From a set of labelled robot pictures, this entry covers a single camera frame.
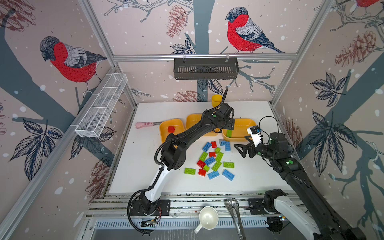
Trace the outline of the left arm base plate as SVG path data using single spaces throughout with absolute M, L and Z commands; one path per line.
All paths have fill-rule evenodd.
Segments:
M 143 205 L 140 200 L 132 201 L 128 207 L 128 214 L 132 217 L 145 216 L 169 216 L 171 208 L 170 200 L 158 200 L 149 206 Z

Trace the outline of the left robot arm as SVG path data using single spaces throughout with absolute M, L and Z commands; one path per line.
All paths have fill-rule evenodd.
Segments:
M 132 194 L 127 205 L 127 215 L 135 200 L 139 201 L 140 208 L 147 214 L 155 211 L 163 188 L 168 182 L 168 175 L 178 170 L 186 161 L 188 148 L 199 138 L 216 129 L 233 130 L 235 126 L 235 111 L 225 103 L 228 90 L 225 90 L 222 101 L 216 107 L 205 110 L 201 120 L 188 130 L 174 135 L 169 134 L 164 143 L 156 150 L 154 160 L 160 168 L 151 185 Z

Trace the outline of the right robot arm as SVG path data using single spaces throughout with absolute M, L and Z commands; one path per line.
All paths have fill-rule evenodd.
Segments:
M 293 158 L 293 146 L 285 134 L 276 132 L 263 142 L 262 129 L 252 126 L 247 129 L 248 144 L 235 144 L 234 148 L 245 158 L 261 157 L 295 191 L 308 212 L 296 206 L 280 189 L 269 190 L 264 195 L 264 209 L 278 212 L 300 231 L 308 240 L 365 240 L 360 228 L 348 224 L 326 201 L 309 179 L 301 163 Z

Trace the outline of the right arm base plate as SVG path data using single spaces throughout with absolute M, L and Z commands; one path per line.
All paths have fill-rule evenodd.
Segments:
M 264 199 L 248 199 L 248 210 L 251 215 L 269 215 L 264 207 Z

